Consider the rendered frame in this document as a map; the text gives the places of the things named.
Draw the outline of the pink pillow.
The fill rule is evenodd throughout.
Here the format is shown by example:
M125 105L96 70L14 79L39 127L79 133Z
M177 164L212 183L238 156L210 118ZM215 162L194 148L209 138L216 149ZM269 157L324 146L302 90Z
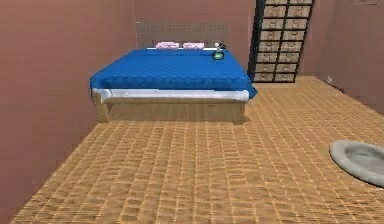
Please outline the pink pillow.
M178 42L159 42L156 44L156 49L162 49L162 50L174 50L179 49L180 43Z
M204 48L205 48L205 44L203 42L183 43L183 49L187 49L187 50L202 50Z

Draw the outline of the blue covered wooden bed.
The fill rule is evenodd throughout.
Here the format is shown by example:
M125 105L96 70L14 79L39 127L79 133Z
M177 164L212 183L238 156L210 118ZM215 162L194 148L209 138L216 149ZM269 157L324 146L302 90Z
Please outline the blue covered wooden bed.
M138 48L90 77L97 121L110 120L116 104L225 105L242 121L245 105L257 90L234 55L226 49L214 60L215 43L226 45L223 23L138 23ZM178 42L179 49L156 49L159 42ZM202 50L183 49L183 43L203 42Z

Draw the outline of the black tall drawer cabinet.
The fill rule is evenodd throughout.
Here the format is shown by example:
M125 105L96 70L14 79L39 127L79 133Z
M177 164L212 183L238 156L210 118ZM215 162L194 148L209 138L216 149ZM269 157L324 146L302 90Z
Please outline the black tall drawer cabinet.
M315 0L255 0L247 74L254 83L294 83Z

